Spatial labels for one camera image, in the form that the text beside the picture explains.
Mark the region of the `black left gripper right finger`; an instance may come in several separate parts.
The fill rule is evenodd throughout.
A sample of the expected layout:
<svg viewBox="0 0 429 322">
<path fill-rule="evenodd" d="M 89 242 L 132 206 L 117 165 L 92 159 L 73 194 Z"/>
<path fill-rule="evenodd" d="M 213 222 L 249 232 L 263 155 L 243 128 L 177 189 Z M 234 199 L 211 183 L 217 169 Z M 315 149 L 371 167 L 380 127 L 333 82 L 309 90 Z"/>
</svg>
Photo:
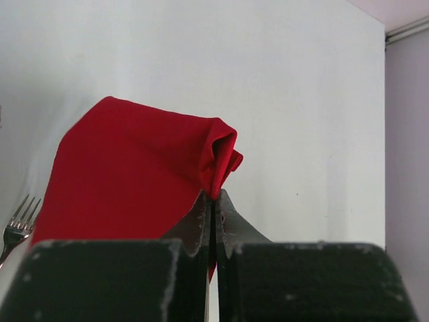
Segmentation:
<svg viewBox="0 0 429 322">
<path fill-rule="evenodd" d="M 221 321 L 417 321 L 402 278 L 368 243 L 273 242 L 214 205 Z"/>
</svg>

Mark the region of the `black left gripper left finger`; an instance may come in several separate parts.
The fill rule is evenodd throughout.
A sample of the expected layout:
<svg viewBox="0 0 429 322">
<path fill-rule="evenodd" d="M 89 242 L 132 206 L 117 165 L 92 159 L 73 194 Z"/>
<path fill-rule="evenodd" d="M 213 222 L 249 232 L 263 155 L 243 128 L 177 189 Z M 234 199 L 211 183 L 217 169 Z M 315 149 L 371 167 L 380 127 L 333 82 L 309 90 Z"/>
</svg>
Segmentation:
<svg viewBox="0 0 429 322">
<path fill-rule="evenodd" d="M 42 241 L 21 262 L 2 321 L 206 321 L 212 203 L 160 239 Z"/>
</svg>

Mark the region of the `red satin napkin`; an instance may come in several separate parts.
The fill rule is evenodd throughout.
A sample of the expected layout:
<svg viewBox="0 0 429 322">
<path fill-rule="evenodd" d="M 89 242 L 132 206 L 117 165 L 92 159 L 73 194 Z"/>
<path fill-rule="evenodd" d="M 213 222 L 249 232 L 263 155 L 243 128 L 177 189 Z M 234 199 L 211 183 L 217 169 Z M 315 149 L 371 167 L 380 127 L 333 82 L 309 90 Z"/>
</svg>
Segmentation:
<svg viewBox="0 0 429 322">
<path fill-rule="evenodd" d="M 32 241 L 157 239 L 242 162 L 237 131 L 105 97 L 60 140 Z"/>
</svg>

